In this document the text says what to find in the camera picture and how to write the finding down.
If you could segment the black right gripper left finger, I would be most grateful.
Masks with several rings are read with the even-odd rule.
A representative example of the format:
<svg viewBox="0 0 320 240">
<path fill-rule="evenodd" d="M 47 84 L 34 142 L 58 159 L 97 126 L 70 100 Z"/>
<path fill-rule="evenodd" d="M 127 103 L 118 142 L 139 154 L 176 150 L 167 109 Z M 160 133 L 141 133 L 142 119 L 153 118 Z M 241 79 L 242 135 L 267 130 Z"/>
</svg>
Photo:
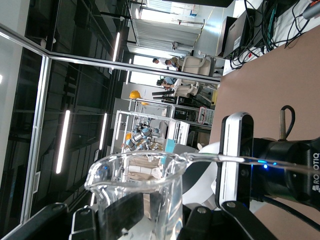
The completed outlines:
<svg viewBox="0 0 320 240">
<path fill-rule="evenodd" d="M 26 223 L 4 236 L 5 240 L 118 240 L 144 216 L 143 194 L 129 194 L 98 212 L 85 206 L 70 213 L 65 203 L 49 204 Z"/>
</svg>

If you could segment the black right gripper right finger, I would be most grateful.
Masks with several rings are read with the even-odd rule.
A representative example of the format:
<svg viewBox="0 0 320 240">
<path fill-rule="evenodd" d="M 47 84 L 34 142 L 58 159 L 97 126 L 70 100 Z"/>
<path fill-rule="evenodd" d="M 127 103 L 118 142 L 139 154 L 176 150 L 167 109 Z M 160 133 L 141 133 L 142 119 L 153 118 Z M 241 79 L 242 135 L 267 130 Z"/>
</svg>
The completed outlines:
<svg viewBox="0 0 320 240">
<path fill-rule="evenodd" d="M 183 207 L 185 240 L 275 240 L 276 236 L 242 203 L 227 201 L 221 210 Z"/>
</svg>

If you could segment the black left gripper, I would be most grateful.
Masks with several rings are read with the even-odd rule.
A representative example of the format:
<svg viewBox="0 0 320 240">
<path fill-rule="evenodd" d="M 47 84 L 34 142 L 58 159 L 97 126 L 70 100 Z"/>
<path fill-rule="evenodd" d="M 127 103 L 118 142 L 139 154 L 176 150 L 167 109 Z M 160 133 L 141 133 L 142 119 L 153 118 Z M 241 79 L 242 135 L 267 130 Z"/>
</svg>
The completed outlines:
<svg viewBox="0 0 320 240">
<path fill-rule="evenodd" d="M 253 140 L 253 157 L 283 161 L 311 168 L 311 173 L 298 173 L 267 166 L 252 167 L 252 191 L 257 195 L 279 197 L 312 208 L 320 206 L 320 139 L 300 141 Z"/>
</svg>

